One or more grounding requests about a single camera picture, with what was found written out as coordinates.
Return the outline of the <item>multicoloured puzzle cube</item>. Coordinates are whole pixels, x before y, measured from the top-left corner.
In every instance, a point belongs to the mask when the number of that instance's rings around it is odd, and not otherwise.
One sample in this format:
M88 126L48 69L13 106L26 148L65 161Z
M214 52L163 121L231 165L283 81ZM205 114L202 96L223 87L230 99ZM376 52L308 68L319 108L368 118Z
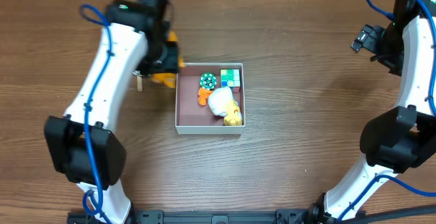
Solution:
M229 87L233 93L237 93L241 87L239 69L222 69L221 70L221 87Z

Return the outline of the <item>green round spinning top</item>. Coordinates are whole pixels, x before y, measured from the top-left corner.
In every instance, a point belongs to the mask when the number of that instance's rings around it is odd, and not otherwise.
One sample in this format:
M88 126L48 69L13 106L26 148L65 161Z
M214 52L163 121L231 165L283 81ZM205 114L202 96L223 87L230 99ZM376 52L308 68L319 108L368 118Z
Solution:
M205 72L200 76L200 87L206 90L213 90L217 85L217 78L210 72Z

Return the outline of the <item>white box with pink inside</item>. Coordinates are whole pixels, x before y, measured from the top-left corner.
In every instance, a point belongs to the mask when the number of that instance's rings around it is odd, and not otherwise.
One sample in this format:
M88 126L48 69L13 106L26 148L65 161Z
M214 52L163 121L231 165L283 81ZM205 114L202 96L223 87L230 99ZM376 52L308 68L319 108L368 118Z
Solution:
M241 63L186 63L176 77L175 127L180 135L240 135L245 130L241 126L225 126L223 118L215 116L211 109L198 103L200 76L210 72L221 81L221 70L240 71L241 85L234 94L242 115L245 115L245 80Z

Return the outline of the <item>white wooden rattle drum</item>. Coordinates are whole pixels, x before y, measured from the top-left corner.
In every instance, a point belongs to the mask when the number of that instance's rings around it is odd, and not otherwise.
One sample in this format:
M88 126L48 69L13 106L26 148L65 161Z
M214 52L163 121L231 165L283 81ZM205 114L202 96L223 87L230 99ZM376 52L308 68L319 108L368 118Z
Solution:
M142 75L140 74L139 71L134 71L133 75L136 77L137 91L142 92L143 91Z

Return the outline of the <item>orange dinosaur figure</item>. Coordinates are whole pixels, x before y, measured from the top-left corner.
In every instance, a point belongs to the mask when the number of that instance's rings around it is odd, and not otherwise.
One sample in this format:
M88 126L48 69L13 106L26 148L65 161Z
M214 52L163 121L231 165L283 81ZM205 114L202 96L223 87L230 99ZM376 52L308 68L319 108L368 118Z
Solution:
M163 67L151 75L152 81L174 89L176 87L176 75L185 66L183 56L178 47L178 37L173 30L164 42L163 57L160 58Z

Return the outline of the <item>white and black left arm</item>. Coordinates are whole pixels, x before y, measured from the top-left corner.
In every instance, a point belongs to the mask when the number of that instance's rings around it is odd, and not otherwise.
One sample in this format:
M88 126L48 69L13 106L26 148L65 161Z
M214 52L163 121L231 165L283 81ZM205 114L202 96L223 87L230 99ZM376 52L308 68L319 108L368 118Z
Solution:
M114 131L131 77L172 87L183 66L165 15L170 0L114 0L93 23L102 27L97 54L63 116L49 116L44 136L52 163L83 190L83 214L69 223L135 223L121 174L126 150Z

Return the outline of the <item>white plush duck toy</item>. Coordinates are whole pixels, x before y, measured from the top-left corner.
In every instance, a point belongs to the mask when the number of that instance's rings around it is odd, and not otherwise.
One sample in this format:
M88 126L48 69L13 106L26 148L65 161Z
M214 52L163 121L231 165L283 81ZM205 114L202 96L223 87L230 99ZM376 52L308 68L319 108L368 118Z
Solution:
M243 124L242 112L229 87L218 88L214 91L200 87L198 103L201 106L208 104L215 116L223 117L225 126L241 126Z

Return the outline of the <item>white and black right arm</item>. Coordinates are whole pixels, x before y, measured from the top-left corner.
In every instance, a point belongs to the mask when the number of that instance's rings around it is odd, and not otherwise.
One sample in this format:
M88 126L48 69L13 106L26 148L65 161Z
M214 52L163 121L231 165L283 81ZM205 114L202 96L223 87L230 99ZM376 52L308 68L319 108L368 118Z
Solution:
M342 180L311 205L302 223L370 223L430 214L420 206L366 215L362 205L386 182L435 154L435 0L395 0L387 27L364 26L352 50L399 76L394 107L370 120L360 136L360 158Z

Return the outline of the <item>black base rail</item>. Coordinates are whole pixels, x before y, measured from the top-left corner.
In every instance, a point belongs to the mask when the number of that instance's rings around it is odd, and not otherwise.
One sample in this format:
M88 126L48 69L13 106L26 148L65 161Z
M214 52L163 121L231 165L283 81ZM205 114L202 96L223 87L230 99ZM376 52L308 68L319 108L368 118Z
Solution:
M366 215L358 211L356 218L338 222L333 217L321 217L320 209L277 209L276 211L236 212L164 212L163 210L135 210L125 223L131 224L290 224L290 223L374 223L403 217L435 214L435 205L403 208ZM84 212L68 213L68 224L103 223Z

